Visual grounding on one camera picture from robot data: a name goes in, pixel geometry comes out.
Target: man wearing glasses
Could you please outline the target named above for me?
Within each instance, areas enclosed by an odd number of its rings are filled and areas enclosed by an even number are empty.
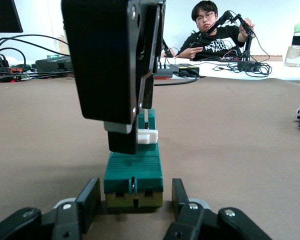
[[[199,2],[192,10],[191,18],[195,21],[199,32],[191,34],[184,42],[177,58],[199,61],[202,59],[215,60],[223,57],[240,57],[247,39],[247,33],[240,25],[217,27],[209,36],[201,37],[218,20],[218,8],[213,1]],[[255,24],[249,18],[244,20],[253,29]]]

